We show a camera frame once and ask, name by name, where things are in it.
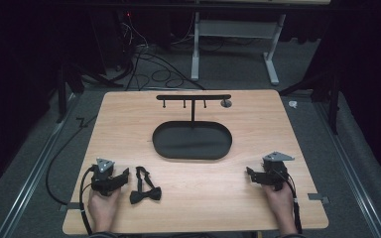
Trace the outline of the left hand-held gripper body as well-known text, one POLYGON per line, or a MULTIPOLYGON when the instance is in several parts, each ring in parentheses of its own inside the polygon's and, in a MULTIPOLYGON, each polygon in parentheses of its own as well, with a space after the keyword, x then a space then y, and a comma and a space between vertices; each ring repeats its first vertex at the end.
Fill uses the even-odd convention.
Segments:
POLYGON ((93 190, 98 191, 103 196, 110 196, 119 187, 118 181, 112 177, 114 172, 112 161, 97 158, 92 170, 91 188, 93 190))

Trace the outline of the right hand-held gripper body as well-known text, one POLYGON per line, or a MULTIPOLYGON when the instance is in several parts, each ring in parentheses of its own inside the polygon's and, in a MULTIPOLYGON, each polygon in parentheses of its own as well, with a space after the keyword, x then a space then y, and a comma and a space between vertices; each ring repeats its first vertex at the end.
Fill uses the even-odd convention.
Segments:
POLYGON ((281 190, 283 184, 289 179, 285 161, 293 161, 295 158, 280 152, 272 152, 263 157, 263 169, 261 183, 271 185, 274 191, 281 190))

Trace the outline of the black bow tie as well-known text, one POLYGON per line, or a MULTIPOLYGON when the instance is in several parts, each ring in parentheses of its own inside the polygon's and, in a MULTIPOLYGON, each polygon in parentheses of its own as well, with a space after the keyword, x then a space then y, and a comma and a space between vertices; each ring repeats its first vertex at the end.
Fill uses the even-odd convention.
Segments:
POLYGON ((136 168, 136 178, 137 178, 137 189, 132 190, 129 196, 131 204, 137 204, 141 202, 144 198, 150 198, 152 200, 160 200, 162 197, 162 190, 159 186, 154 186, 151 179, 150 173, 144 167, 136 168), (145 182, 150 189, 147 191, 143 190, 143 182, 145 182))

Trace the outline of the black hanger stand with tray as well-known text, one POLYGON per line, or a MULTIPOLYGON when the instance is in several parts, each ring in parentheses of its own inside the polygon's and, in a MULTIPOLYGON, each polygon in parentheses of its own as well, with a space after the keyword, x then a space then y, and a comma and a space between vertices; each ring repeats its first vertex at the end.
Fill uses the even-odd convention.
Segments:
POLYGON ((163 102, 181 101, 184 106, 190 102, 190 120, 167 121, 153 132, 155 151, 167 159, 219 160, 225 157, 232 145, 232 134, 224 125, 213 121, 197 121, 195 108, 198 101, 206 107, 207 101, 230 100, 230 94, 214 95, 157 95, 163 102))

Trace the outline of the person's left hand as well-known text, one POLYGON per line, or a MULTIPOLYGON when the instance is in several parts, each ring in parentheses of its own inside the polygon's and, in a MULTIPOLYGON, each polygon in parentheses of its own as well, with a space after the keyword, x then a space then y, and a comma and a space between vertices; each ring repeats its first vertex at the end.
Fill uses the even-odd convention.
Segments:
POLYGON ((88 211, 94 222, 94 232, 109 232, 118 209, 121 189, 114 190, 110 196, 91 190, 88 199, 88 211))

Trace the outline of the person's right hand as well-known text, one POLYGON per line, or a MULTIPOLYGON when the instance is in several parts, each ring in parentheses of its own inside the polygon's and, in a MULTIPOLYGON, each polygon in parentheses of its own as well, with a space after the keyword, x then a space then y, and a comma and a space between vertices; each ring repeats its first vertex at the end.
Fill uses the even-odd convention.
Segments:
POLYGON ((268 203, 277 218, 293 217, 293 195, 289 186, 284 183, 280 190, 275 190, 272 185, 263 185, 268 203))

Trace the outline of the grey tape strip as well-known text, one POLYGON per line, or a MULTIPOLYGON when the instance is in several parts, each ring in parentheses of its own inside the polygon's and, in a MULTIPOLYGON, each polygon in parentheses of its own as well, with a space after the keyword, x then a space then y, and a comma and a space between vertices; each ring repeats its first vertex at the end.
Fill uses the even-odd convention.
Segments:
POLYGON ((329 198, 327 196, 322 195, 321 193, 309 193, 308 198, 309 200, 320 201, 322 204, 329 203, 329 198))
POLYGON ((62 204, 59 208, 59 211, 60 212, 66 212, 70 209, 80 210, 79 203, 78 202, 70 202, 68 204, 62 204))

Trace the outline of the black metal stand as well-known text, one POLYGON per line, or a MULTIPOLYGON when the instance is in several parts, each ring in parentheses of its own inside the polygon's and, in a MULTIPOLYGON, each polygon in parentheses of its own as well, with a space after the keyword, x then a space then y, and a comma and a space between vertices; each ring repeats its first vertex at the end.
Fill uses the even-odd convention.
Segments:
POLYGON ((326 101, 328 103, 327 122, 331 132, 337 134, 336 116, 339 110, 339 87, 340 83, 338 75, 325 71, 280 90, 279 95, 286 96, 297 90, 310 88, 313 91, 311 94, 311 100, 313 102, 326 101))
POLYGON ((58 89, 58 101, 59 101, 59 118, 58 123, 67 116, 67 103, 68 99, 66 97, 66 88, 69 87, 73 94, 82 94, 84 92, 84 85, 82 83, 81 77, 86 75, 95 81, 114 88, 122 88, 123 85, 110 81, 103 76, 93 73, 85 67, 73 63, 64 62, 59 70, 57 71, 57 89, 58 89))

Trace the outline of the metal floor rail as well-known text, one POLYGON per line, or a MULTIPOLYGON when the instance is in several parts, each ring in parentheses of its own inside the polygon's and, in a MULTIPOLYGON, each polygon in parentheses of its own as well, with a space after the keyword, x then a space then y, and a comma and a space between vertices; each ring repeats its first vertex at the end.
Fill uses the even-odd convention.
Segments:
POLYGON ((349 184, 370 232, 374 238, 381 238, 381 218, 377 213, 376 207, 370 195, 366 191, 354 166, 352 165, 350 158, 345 152, 341 141, 328 125, 328 116, 325 107, 321 103, 315 103, 314 108, 328 136, 330 137, 333 147, 336 150, 337 159, 340 163, 342 172, 347 180, 347 183, 349 184))
POLYGON ((25 209, 27 208, 31 197, 33 196, 39 181, 45 173, 46 167, 50 163, 51 152, 53 151, 55 144, 64 128, 67 118, 76 107, 80 98, 80 94, 72 93, 67 101, 67 112, 62 117, 61 121, 56 124, 50 134, 46 144, 41 149, 41 152, 36 159, 34 166, 32 167, 28 177, 26 178, 21 190, 19 191, 10 211, 5 217, 0 226, 0 238, 11 238, 15 231, 25 209))

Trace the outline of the white desk frame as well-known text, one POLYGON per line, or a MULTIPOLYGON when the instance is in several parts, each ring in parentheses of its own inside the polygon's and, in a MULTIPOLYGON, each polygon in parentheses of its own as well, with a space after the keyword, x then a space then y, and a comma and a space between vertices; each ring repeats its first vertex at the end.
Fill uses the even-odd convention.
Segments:
POLYGON ((199 13, 193 14, 193 50, 191 57, 190 79, 199 79, 199 39, 201 37, 267 39, 271 41, 268 52, 263 53, 270 83, 279 84, 273 63, 273 56, 281 36, 286 15, 282 14, 273 22, 243 22, 231 20, 202 20, 199 13))

